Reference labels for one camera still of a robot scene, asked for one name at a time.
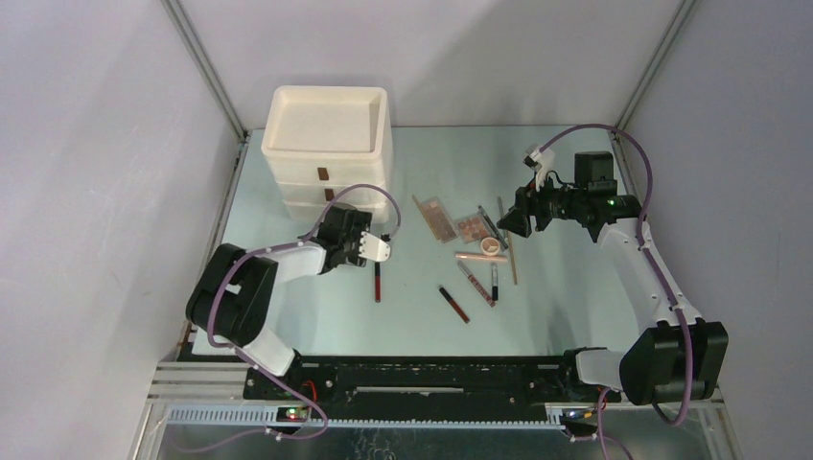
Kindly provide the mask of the red lip gloss black cap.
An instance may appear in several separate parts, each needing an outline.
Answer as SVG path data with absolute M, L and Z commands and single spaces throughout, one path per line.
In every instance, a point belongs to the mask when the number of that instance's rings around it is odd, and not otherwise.
M 382 280 L 381 280 L 381 263 L 374 263 L 374 300 L 376 303 L 382 301 Z

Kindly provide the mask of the white drawer organizer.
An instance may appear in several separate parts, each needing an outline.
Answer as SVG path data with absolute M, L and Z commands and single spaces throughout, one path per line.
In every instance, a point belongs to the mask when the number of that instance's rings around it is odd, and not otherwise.
M 261 151 L 286 201 L 386 202 L 394 153 L 381 87 L 284 85 L 272 98 Z

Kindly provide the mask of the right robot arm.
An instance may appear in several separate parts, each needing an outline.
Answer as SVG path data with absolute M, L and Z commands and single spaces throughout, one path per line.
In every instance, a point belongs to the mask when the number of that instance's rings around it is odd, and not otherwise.
M 574 157 L 574 178 L 558 179 L 552 149 L 531 148 L 523 159 L 533 179 L 497 226 L 528 238 L 556 219 L 577 222 L 612 260 L 629 298 L 640 336 L 631 348 L 573 351 L 574 364 L 557 376 L 561 394 L 585 399 L 596 386 L 622 391 L 636 405 L 710 398 L 729 344 L 725 327 L 705 320 L 664 267 L 642 206 L 622 195 L 609 152 Z

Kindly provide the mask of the white bottom drawer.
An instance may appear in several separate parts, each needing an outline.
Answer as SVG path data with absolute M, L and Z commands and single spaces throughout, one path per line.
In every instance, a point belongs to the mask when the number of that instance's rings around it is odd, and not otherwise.
M 327 206 L 326 203 L 307 203 L 284 200 L 289 215 L 294 220 L 303 220 L 314 223 Z M 386 202 L 372 205 L 354 205 L 354 208 L 368 212 L 372 215 L 373 224 L 387 223 L 391 217 L 389 205 Z

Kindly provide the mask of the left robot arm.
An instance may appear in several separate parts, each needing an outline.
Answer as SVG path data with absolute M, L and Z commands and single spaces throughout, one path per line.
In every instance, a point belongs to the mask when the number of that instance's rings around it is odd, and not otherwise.
M 266 386 L 278 398 L 295 397 L 302 389 L 303 374 L 292 365 L 300 355 L 267 324 L 273 290 L 341 265 L 364 267 L 362 241 L 370 235 L 372 220 L 372 213 L 339 203 L 302 242 L 261 251 L 220 245 L 192 291 L 186 318 L 218 344 L 266 370 Z

